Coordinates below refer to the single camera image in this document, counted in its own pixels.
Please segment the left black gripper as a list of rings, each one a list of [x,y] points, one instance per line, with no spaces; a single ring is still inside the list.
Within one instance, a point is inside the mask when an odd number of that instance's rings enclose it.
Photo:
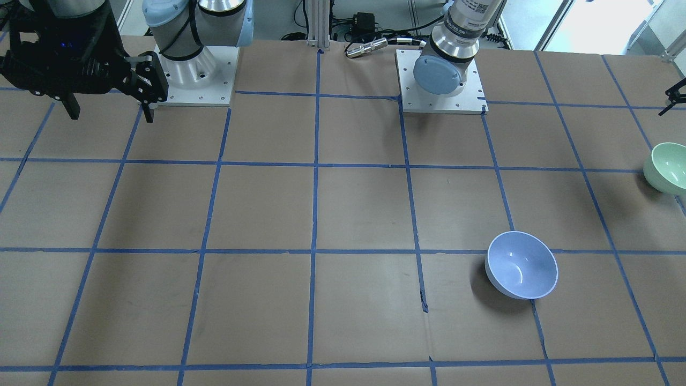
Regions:
[[[685,84],[686,78],[683,78],[665,90],[665,96],[667,98],[666,107],[658,113],[659,116],[665,115],[672,107],[679,105],[679,103],[685,103]]]

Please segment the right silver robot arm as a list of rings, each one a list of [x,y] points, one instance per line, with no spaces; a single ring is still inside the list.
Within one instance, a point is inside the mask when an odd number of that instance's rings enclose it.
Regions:
[[[140,102],[166,102],[170,85],[207,83],[218,68],[210,47],[244,47],[253,39],[251,1],[144,1],[157,50],[128,54],[108,1],[20,1],[9,15],[10,48],[2,76],[20,90],[62,103],[79,117],[76,94],[119,90]]]

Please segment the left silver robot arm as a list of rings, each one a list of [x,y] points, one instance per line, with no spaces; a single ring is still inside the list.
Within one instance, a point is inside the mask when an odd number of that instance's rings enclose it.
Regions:
[[[469,85],[469,66],[480,40],[505,8],[506,1],[448,1],[414,62],[413,78],[421,90],[440,99],[456,97]]]

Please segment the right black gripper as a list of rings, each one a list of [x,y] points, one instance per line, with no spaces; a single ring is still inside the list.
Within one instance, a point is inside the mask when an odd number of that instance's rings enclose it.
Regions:
[[[18,1],[8,21],[2,76],[20,90],[61,101],[78,120],[76,94],[119,90],[140,103],[164,102],[168,83],[157,54],[128,54],[108,1]],[[145,122],[154,109],[142,105]]]

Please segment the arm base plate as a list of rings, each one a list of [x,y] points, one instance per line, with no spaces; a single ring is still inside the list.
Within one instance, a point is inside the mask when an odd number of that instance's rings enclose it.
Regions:
[[[239,47],[203,46],[162,54],[169,88],[161,106],[229,107],[237,74]]]
[[[481,114],[488,111],[475,61],[465,67],[419,50],[397,49],[396,64],[404,112]]]

